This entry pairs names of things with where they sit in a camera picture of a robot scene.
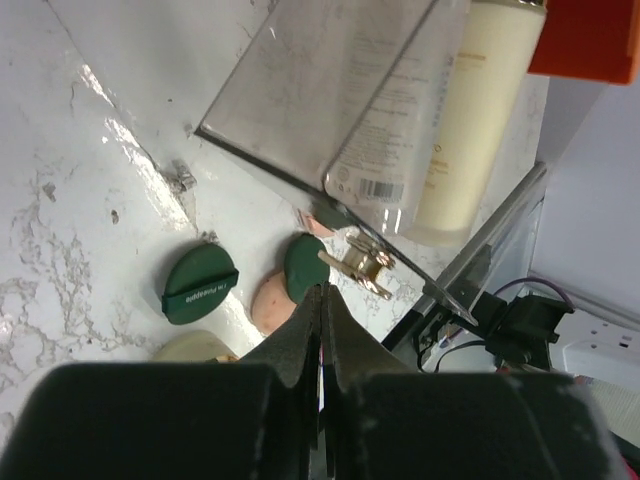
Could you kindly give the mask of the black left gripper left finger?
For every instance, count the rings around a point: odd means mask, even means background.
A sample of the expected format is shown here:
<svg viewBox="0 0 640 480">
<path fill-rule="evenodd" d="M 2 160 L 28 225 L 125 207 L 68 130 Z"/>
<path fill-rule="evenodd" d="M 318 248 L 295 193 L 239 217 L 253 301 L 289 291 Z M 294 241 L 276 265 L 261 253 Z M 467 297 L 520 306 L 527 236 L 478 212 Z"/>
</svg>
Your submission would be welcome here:
<svg viewBox="0 0 640 480">
<path fill-rule="evenodd" d="M 235 362 L 70 363 L 29 397 L 5 479 L 306 479 L 321 286 Z"/>
</svg>

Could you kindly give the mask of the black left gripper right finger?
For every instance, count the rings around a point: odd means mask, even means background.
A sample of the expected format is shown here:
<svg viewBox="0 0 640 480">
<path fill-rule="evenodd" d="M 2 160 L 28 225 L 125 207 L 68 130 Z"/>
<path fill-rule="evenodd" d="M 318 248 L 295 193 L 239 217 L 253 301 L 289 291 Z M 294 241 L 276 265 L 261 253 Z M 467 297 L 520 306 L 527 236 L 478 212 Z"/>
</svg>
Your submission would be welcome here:
<svg viewBox="0 0 640 480">
<path fill-rule="evenodd" d="M 323 288 L 332 479 L 621 479 L 625 461 L 585 386 L 552 371 L 407 368 Z"/>
</svg>

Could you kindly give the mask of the gold round jar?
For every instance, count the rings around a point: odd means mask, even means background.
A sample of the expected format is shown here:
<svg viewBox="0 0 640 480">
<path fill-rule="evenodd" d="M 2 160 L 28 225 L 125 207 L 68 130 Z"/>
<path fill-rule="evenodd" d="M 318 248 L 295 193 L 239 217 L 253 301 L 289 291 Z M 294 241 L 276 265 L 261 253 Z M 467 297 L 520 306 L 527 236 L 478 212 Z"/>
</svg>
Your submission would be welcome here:
<svg viewBox="0 0 640 480">
<path fill-rule="evenodd" d="M 179 335 L 152 357 L 152 362 L 173 363 L 228 363 L 238 356 L 214 333 L 196 330 Z"/>
</svg>

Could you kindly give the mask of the clear lotion bottle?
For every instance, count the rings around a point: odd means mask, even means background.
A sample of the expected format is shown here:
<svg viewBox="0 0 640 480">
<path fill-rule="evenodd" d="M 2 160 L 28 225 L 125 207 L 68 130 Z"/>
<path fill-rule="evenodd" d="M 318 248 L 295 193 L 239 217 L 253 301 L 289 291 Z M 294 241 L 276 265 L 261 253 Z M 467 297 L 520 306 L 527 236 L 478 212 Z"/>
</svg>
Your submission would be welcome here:
<svg viewBox="0 0 640 480">
<path fill-rule="evenodd" d="M 328 173 L 328 193 L 382 234 L 414 222 L 469 9 L 434 2 Z"/>
</svg>

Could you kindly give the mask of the transparent drawer with gold knob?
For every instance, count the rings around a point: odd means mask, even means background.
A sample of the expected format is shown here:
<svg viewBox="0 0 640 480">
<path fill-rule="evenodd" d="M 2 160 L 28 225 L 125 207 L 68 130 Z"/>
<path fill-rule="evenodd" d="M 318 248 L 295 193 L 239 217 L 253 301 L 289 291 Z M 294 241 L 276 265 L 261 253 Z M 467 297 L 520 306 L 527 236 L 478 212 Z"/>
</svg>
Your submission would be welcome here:
<svg viewBox="0 0 640 480">
<path fill-rule="evenodd" d="M 331 167 L 436 1 L 279 1 L 197 127 L 288 199 L 358 227 L 419 275 L 424 293 L 464 319 L 455 299 L 413 258 L 326 187 Z"/>
</svg>

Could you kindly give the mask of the cream foundation bottle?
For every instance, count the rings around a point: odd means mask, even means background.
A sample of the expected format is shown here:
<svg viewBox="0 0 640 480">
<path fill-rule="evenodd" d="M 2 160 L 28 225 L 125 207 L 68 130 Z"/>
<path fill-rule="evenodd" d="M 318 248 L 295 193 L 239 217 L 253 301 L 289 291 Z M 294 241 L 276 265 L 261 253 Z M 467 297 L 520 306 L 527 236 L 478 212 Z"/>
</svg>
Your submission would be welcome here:
<svg viewBox="0 0 640 480">
<path fill-rule="evenodd" d="M 546 14 L 543 1 L 471 3 L 409 240 L 469 238 Z"/>
</svg>

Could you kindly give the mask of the orange drawer organizer box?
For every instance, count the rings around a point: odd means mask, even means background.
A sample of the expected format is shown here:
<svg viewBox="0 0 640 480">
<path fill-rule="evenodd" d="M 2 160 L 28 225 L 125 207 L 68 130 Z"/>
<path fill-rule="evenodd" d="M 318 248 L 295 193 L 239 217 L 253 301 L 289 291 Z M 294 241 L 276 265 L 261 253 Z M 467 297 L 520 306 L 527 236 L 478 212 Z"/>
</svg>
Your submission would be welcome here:
<svg viewBox="0 0 640 480">
<path fill-rule="evenodd" d="M 553 0 L 530 74 L 632 84 L 639 72 L 637 0 Z"/>
</svg>

